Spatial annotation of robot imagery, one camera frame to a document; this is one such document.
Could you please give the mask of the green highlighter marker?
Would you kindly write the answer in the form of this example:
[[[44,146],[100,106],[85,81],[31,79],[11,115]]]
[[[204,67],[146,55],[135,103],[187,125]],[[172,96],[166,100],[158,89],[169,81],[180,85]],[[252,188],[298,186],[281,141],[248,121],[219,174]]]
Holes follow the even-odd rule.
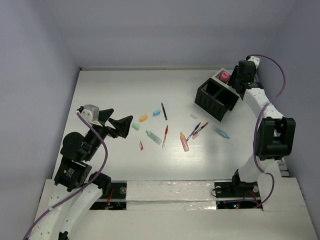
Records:
[[[152,139],[158,145],[162,143],[162,140],[158,136],[156,136],[152,131],[146,130],[146,134],[150,139]]]

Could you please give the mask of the blue highlighter marker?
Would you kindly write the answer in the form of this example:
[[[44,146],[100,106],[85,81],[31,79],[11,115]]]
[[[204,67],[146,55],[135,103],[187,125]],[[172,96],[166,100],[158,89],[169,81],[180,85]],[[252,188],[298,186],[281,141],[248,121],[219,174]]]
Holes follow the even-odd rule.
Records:
[[[215,133],[217,133],[218,135],[220,135],[222,138],[224,138],[224,139],[229,139],[229,138],[230,138],[229,135],[228,135],[225,131],[221,130],[220,128],[218,128],[218,127],[216,127],[216,126],[212,126],[211,129],[212,129]]]

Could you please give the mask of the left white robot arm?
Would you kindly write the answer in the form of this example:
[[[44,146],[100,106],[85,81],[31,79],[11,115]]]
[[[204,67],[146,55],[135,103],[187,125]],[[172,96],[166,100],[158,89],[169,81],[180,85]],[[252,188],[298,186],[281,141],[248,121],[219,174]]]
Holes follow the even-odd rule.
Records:
[[[53,187],[47,209],[29,228],[26,240],[72,240],[79,223],[90,209],[106,210],[126,208],[127,183],[112,182],[104,174],[108,149],[104,142],[125,139],[133,116],[115,120],[114,109],[100,110],[86,104],[75,114],[89,128],[85,135],[79,132],[67,134],[62,141],[60,165],[53,178]]]

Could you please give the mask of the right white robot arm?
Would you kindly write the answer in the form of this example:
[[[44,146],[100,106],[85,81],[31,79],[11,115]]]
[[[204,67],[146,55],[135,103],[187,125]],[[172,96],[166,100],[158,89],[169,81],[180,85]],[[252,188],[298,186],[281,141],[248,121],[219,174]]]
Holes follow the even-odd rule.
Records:
[[[242,196],[253,188],[270,162],[290,155],[293,148],[296,122],[285,117],[273,105],[280,95],[269,99],[262,84],[255,80],[259,65],[259,55],[248,55],[235,66],[228,83],[256,116],[253,153],[235,171],[230,183],[230,190],[235,196]]]

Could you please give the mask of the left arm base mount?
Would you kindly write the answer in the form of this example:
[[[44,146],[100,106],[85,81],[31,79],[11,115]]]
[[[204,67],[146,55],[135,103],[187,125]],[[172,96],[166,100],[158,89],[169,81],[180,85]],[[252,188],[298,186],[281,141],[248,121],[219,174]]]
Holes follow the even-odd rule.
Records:
[[[113,182],[109,193],[103,194],[90,207],[90,210],[126,210],[127,209],[127,183]]]

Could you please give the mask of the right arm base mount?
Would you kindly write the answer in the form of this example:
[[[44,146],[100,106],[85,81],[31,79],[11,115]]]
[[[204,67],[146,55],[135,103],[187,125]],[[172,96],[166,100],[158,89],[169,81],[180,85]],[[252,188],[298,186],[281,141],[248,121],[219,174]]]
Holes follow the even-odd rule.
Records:
[[[262,208],[257,182],[234,187],[231,181],[218,181],[210,194],[215,198],[218,210],[241,210]]]

